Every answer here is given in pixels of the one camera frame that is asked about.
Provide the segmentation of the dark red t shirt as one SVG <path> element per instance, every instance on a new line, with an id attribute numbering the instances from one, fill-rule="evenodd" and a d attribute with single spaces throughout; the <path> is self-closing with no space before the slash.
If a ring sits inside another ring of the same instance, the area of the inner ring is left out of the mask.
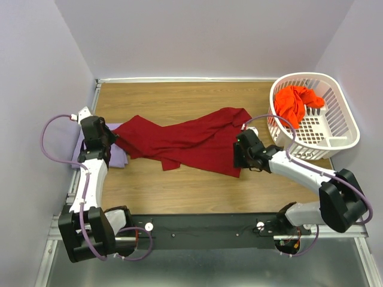
<path id="1" fill-rule="evenodd" d="M 171 126 L 136 115 L 114 130 L 115 143 L 132 159 L 160 161 L 164 171 L 183 164 L 237 178 L 241 170 L 233 164 L 233 143 L 250 119 L 244 108 L 222 108 Z"/>

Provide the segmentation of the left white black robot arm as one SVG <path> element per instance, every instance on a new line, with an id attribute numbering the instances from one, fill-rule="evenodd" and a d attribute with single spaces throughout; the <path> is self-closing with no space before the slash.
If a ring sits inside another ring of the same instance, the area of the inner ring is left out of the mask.
<path id="1" fill-rule="evenodd" d="M 76 117 L 83 132 L 77 164 L 80 179 L 69 211 L 59 217 L 58 227 L 71 262 L 99 258 L 115 252 L 115 237 L 127 236 L 133 227 L 127 207 L 101 208 L 104 180 L 111 146 L 117 139 L 102 117 L 80 113 Z"/>

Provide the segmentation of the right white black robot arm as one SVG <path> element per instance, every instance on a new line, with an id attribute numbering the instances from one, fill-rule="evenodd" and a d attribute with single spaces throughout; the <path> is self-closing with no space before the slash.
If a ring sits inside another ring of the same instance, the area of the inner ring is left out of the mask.
<path id="1" fill-rule="evenodd" d="M 327 225 L 344 233 L 368 211 L 361 188 L 349 170 L 323 169 L 278 146 L 265 147 L 252 129 L 237 135 L 233 152 L 235 167 L 285 176 L 318 194 L 317 202 L 292 202 L 276 214 L 271 226 L 282 234 L 305 224 Z"/>

